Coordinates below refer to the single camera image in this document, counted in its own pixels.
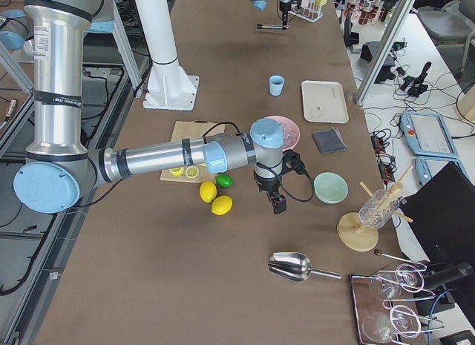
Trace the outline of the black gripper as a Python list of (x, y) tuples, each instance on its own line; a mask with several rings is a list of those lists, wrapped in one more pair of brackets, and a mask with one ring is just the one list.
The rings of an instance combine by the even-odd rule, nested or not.
[(290, 194), (284, 188), (282, 182), (283, 175), (292, 171), (299, 175), (307, 175), (307, 169), (304, 162), (301, 160), (300, 154), (293, 151), (292, 149), (288, 149), (283, 152), (280, 172), (277, 172), (276, 167), (268, 167), (260, 162), (257, 163), (257, 167), (269, 172), (271, 175), (271, 177), (261, 177), (256, 171), (254, 172), (254, 178), (258, 184), (259, 191), (265, 192), (267, 197), (271, 199), (274, 214), (281, 214), (285, 212), (286, 198), (279, 192), (279, 189), (282, 188), (284, 193), (292, 199), (296, 199), (296, 197)]
[(294, 4), (300, 4), (300, 0), (279, 0), (279, 10), (282, 14), (283, 27), (288, 27), (288, 12)]

